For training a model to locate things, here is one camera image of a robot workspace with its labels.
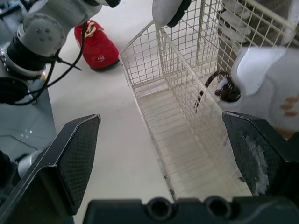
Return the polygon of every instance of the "gray robot arm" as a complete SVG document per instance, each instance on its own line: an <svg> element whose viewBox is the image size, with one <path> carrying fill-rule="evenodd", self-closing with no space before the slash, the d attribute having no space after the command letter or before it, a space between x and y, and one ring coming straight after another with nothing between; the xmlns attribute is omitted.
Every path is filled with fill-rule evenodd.
<svg viewBox="0 0 299 224"><path fill-rule="evenodd" d="M102 5L120 0L40 0L26 15L13 40L1 49L0 103L13 104L28 94L28 82L39 79L57 58L69 31L97 14Z"/></svg>

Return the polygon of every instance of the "white wire basket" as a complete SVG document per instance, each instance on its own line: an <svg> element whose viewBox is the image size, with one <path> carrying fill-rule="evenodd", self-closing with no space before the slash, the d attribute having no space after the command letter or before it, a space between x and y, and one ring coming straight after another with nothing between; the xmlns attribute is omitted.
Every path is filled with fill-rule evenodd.
<svg viewBox="0 0 299 224"><path fill-rule="evenodd" d="M238 4L193 0L176 27L151 22L120 55L174 199L251 195L213 94L218 80L208 89L204 83L217 70L230 72L241 47L281 45L296 28L281 8L273 9L279 16L253 0ZM296 37L285 45L299 46Z"/></svg>

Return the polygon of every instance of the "red shoe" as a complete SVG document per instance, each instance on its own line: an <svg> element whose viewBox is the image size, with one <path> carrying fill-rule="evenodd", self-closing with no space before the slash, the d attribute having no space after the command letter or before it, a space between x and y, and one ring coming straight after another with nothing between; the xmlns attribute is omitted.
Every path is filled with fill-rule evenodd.
<svg viewBox="0 0 299 224"><path fill-rule="evenodd" d="M119 62L118 49L95 21L86 22L83 56L92 70L105 71ZM75 27L75 37L82 44L82 26Z"/></svg>

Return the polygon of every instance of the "gray table surface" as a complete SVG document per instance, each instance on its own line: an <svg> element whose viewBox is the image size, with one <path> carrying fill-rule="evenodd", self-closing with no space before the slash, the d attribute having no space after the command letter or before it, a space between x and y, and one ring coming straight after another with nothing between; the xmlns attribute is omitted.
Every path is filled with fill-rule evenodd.
<svg viewBox="0 0 299 224"><path fill-rule="evenodd" d="M0 104L0 150L12 160L35 150L43 150L55 137L55 124L47 90L34 105Z"/></svg>

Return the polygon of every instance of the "shoe sole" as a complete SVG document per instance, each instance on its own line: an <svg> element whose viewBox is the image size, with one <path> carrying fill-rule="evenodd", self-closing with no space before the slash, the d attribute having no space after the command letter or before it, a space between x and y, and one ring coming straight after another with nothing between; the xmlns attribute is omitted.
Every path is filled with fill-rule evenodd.
<svg viewBox="0 0 299 224"><path fill-rule="evenodd" d="M117 65L118 64L118 62L120 62L120 60L119 59L117 59L115 62L113 62L112 64L110 64L110 65L108 65L108 66L106 66L106 67L104 67L104 68L100 68L100 69L94 69L94 68L92 68L92 67L90 67L92 70L94 70L94 71L109 71L109 70L111 70L111 69L113 69L114 67L115 67L115 65Z"/></svg>
<svg viewBox="0 0 299 224"><path fill-rule="evenodd" d="M169 27L174 27L178 24L178 22L183 18L185 14L185 10L189 8L192 0L183 0L180 7L178 8L177 13L174 15L172 20L167 24Z"/></svg>

